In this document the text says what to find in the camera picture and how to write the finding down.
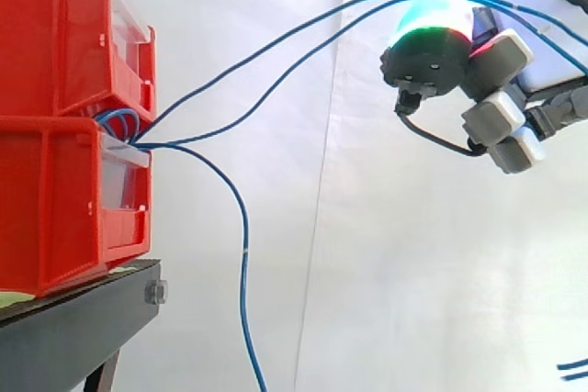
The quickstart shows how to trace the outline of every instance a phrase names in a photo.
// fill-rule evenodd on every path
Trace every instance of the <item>metal bolt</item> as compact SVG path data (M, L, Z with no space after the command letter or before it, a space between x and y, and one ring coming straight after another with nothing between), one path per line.
M153 280L145 288L145 301L150 305L163 305L167 301L166 280Z

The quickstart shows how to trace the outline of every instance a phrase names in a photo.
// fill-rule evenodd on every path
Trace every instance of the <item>red storage crate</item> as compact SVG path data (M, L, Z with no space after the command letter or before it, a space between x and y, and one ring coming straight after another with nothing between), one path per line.
M149 251L150 160L91 118L0 117L0 290L44 296Z
M0 115L155 117L154 33L121 0L0 0Z

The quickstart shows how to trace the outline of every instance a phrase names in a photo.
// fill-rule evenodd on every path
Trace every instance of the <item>teal glowing light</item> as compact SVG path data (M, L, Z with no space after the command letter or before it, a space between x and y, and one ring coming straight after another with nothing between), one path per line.
M467 0L415 0L390 41L396 42L416 29L450 28L471 40L473 10Z

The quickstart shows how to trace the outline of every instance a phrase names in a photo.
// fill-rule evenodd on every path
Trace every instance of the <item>bundle of blue cables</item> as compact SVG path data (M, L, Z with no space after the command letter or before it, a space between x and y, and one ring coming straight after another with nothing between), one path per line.
M323 50L328 45L330 45L331 43L333 43L334 41L339 39L341 36L343 36L351 28L354 28L355 26L359 25L361 22L365 21L369 17L376 15L378 12L380 12L384 9L387 9L391 6L400 4L402 2L408 2L408 1L412 1L412 0L388 0L384 3L382 3L381 5L376 6L372 9L368 10L366 13L362 14L361 16L359 16L355 20L351 21L346 26L342 27L339 31L334 33L329 39L325 40L323 43L316 46L315 48L313 48L312 50L307 52L304 56L302 56L299 60L297 60L295 63L293 63L286 71L284 71L284 73L282 75L280 75L278 77L278 79L267 89L267 91L261 96L261 98L259 98L254 103L253 106L251 106L251 108L249 110L247 110L239 118L236 118L233 122L219 128L219 129L213 130L211 132L207 132L207 133L204 133L201 135L192 136L192 137L188 137L188 138L183 138L180 140L172 140L172 141L162 142L162 143L155 143L155 142L154 143L140 143L139 140L141 140L147 133L149 133L154 127L156 127L159 123L161 123L164 119L166 119L172 112L174 112L177 108L182 106L185 102L189 101L191 98L195 97L196 95L200 95L203 92L207 91L208 89L210 89L212 86L214 86L215 84L220 82L222 79L224 79L225 77L227 77L231 73L234 73L235 71L241 69L242 67L244 67L248 63L259 58L261 55L263 55L266 52L268 52L269 50L275 48L278 44L280 44L284 40L289 39L290 37L294 36L295 34L300 33L302 30L309 28L309 27L311 27L321 21L324 21L326 18L332 17L332 16L346 10L347 8L350 8L352 6L362 4L362 3L365 3L368 1L371 1L371 0L351 0L349 2L345 2L344 4L342 4L336 8L333 8L333 9L295 27L294 29L288 31L287 33L283 34L282 36L278 37L277 39L275 39L275 40L271 41L270 43L268 43L267 45L265 45L260 50L254 52L249 57L241 60L240 62L238 62L238 63L234 64L233 66L231 66L230 68L228 68L226 71L220 73L219 75L217 75L215 78L213 78L212 80L210 80L206 84L203 84L202 86L200 86L198 89L195 89L195 90L191 91L190 93L184 95L180 99L178 99L170 107L168 107L165 110L165 112L163 112L162 115L160 117L158 117L147 129L143 130L142 132L139 132L139 118L138 118L136 112L134 112L132 109L110 110L110 111L106 111L106 112L96 116L96 121L99 124L101 124L109 134L111 134L113 136L116 136L116 134L114 133L112 128L109 126L109 122L113 118L119 118L121 120L121 124L123 127L122 139L127 141L129 144L134 145L138 149L142 149L142 150L146 150L146 151L153 151L153 150L158 150L158 149L171 149L171 150L181 151L183 153L191 155L192 157L205 163L231 189L232 194L234 195L234 197L237 201L239 209L241 210L241 215L242 215L242 220L243 220L243 257L242 257L242 265L241 265L241 279L240 279L240 290L239 290L239 292L240 292L241 324L242 324L243 336L244 336L244 340L245 340L245 347L246 347L246 350L249 354L249 359L251 361L251 365L254 370L257 384L259 385L259 389L262 392L267 391L266 381L264 379L262 369L260 367L260 364L258 362L256 353L255 353L253 339L251 337L251 333L249 330L249 324L248 324L248 320L247 320L247 301L246 301L247 289L246 289L246 287L247 287L247 268L248 268L248 262L249 262L249 220L248 220L249 217L247 214L247 209L246 209L245 203L243 202L243 198L239 194L239 191L237 190L237 187L232 182L232 180L213 162L211 162L210 160L208 160L204 156L200 155L199 153L192 151L187 147L184 147L183 145L188 144L190 142L201 141L201 140L206 140L208 138L215 137L217 135L220 135L221 133L224 133L228 130L234 129L235 127L239 126L246 119L248 119L261 105L263 105L263 103L268 99L268 97L294 71L296 71L296 69L298 69L304 62L306 62L314 54L316 54L320 50ZM542 20L545 20L545 21L551 23L552 25L560 28L566 34L568 34L572 38L579 41L581 44L588 46L588 40L584 39L582 36L580 36L579 34L574 32L573 30L571 30L564 23L560 22L559 20L557 20L554 17L546 15L540 11L536 11L535 9L528 8L525 6L514 5L514 4L512 4L510 2L506 2L504 0L469 0L469 1L472 3L478 4L478 5L487 6L491 9L499 11L499 12L511 17L512 19L516 20L517 22L521 23L525 28L530 30L535 36L537 36L539 39L543 40L547 45L549 45L553 50L555 50L559 55L561 55L561 57L563 57L566 61L568 61L569 63L574 65L576 68L578 68L582 73L584 73L584 75L588 76L588 68L586 66L584 66L581 62L579 62L574 57L572 57L567 51L565 51L563 48L561 48L554 41L552 41L551 39L544 36L539 31L539 29L537 29L535 26L530 24L527 20L518 16L515 11L519 11L521 13L525 13L525 14L528 14L533 17L541 18ZM127 121L125 119L126 116L131 116L132 119L134 120L135 131L132 135L129 134Z

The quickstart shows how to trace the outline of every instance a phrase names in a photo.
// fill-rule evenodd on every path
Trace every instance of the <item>white backdrop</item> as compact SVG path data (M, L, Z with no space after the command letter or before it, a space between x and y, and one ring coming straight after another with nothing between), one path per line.
M158 32L161 108L342 0L133 0ZM361 8L343 16L348 22ZM195 146L252 217L249 311L270 390L576 390L557 363L588 357L586 127L522 176L406 132L379 55L402 7L300 69L247 123ZM296 37L155 130L229 122L314 44ZM463 140L458 94L417 122ZM153 257L171 294L121 355L115 390L254 391L238 315L239 212L224 184L157 152Z

